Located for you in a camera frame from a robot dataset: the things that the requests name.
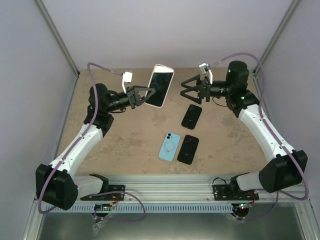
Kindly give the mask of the silver smartphone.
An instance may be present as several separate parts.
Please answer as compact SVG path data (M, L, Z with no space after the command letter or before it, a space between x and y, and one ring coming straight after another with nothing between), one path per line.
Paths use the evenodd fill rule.
M145 102L146 104L159 108L163 106L173 75L173 72L153 73L149 88L154 88L155 93Z

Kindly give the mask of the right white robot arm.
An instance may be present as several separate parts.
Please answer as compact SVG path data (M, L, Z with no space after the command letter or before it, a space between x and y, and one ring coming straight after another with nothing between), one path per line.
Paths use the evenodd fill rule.
M282 191L303 182L308 157L303 150L295 150L272 125L260 101L248 90L249 70L242 61L228 65L224 81L214 81L207 63L199 66L201 73L181 83L181 96L201 104L210 98L225 98L226 106L243 122L260 145L267 164L257 172L243 173L230 179L229 193L236 200L248 191Z

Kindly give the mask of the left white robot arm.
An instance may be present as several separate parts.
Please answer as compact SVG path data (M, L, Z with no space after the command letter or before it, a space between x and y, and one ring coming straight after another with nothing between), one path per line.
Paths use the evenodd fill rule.
M38 201L69 210L76 200L87 196L93 195L99 200L107 198L110 193L107 177L92 173L77 178L76 172L92 148L110 130L113 114L123 113L127 107L141 106L155 92L154 88L143 86L115 92L102 83L94 84L89 91L87 115L79 133L55 160L48 165L40 164L35 171Z

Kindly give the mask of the beige phone case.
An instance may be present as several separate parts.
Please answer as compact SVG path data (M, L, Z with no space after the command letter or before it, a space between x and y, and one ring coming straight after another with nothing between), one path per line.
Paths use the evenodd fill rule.
M147 105L156 108L161 108L164 105L174 74L175 71L168 66L161 64L154 66L148 87L155 89L155 93L145 101Z

